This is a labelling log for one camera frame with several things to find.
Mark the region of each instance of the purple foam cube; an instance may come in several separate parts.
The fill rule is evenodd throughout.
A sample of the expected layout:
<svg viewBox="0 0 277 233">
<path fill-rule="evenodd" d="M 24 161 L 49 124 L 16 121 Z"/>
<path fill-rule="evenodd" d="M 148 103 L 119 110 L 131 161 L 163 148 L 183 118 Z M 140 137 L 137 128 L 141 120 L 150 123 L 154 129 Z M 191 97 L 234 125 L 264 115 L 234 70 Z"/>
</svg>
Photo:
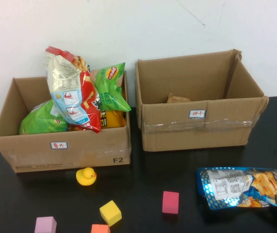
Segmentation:
<svg viewBox="0 0 277 233">
<path fill-rule="evenodd" d="M 55 233 L 56 221 L 53 217 L 38 217 L 35 233 Z"/>
<path fill-rule="evenodd" d="M 167 214 L 178 214 L 179 193 L 163 192 L 162 212 Z"/>
</svg>

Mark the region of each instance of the red snack bag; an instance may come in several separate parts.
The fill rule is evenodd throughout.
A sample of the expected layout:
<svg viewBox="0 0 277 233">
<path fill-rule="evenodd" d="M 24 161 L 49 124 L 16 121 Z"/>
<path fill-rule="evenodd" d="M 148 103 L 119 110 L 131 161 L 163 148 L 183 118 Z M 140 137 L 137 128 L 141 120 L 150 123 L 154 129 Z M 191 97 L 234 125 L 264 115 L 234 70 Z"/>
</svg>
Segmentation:
<svg viewBox="0 0 277 233">
<path fill-rule="evenodd" d="M 48 47 L 45 67 L 52 99 L 65 120 L 100 132 L 100 99 L 87 62 L 80 56 Z"/>
</svg>

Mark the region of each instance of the open cardboard box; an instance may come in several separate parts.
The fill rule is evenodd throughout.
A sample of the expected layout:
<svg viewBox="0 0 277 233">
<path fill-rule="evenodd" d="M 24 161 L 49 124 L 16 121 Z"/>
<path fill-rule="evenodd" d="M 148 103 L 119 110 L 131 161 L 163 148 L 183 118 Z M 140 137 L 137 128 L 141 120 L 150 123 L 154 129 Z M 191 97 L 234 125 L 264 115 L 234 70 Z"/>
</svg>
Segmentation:
<svg viewBox="0 0 277 233">
<path fill-rule="evenodd" d="M 128 101 L 127 77 L 123 85 Z M 13 79 L 0 114 L 0 152 L 14 172 L 57 170 L 130 163 L 130 117 L 122 128 L 18 135 L 21 121 L 51 99 L 45 77 Z M 53 143 L 63 148 L 53 149 Z"/>
<path fill-rule="evenodd" d="M 139 60 L 136 63 L 138 125 L 146 151 L 239 146 L 269 99 L 237 50 Z M 192 102 L 166 103 L 168 95 Z"/>
</svg>

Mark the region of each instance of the snack bag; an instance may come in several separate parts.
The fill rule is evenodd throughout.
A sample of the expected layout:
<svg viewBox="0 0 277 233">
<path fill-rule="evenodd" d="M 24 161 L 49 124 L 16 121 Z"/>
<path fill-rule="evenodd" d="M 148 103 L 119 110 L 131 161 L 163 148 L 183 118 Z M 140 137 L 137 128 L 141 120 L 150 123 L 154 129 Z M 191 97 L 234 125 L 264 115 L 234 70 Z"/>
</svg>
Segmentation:
<svg viewBox="0 0 277 233">
<path fill-rule="evenodd" d="M 73 125 L 100 132 L 100 98 L 88 64 L 67 51 L 48 47 L 45 67 L 52 99 Z"/>
<path fill-rule="evenodd" d="M 125 63 L 91 71 L 91 80 L 99 92 L 101 110 L 123 111 L 131 110 L 128 103 L 122 97 L 122 81 Z"/>
<path fill-rule="evenodd" d="M 126 121 L 123 117 L 123 112 L 120 111 L 101 111 L 100 124 L 102 129 L 118 128 L 126 126 Z M 68 131 L 84 130 L 79 127 L 69 126 Z"/>
<path fill-rule="evenodd" d="M 277 169 L 206 167 L 196 170 L 197 187 L 212 210 L 277 206 Z"/>
<path fill-rule="evenodd" d="M 60 110 L 48 100 L 36 107 L 22 120 L 19 134 L 55 133 L 67 130 Z"/>
<path fill-rule="evenodd" d="M 169 94 L 166 103 L 184 103 L 184 102 L 191 102 L 191 100 L 188 98 L 173 96 L 172 94 Z"/>
</svg>

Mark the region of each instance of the yellow rubber duck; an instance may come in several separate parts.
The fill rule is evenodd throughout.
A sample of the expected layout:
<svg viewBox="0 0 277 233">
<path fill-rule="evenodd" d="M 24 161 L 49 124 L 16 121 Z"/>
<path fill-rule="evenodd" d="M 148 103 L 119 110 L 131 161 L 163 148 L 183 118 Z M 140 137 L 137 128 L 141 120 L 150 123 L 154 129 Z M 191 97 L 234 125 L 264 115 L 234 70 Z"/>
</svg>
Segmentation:
<svg viewBox="0 0 277 233">
<path fill-rule="evenodd" d="M 76 179 L 78 183 L 81 185 L 84 185 L 84 186 L 92 185 L 96 180 L 96 173 L 91 167 L 80 169 L 76 173 Z"/>
</svg>

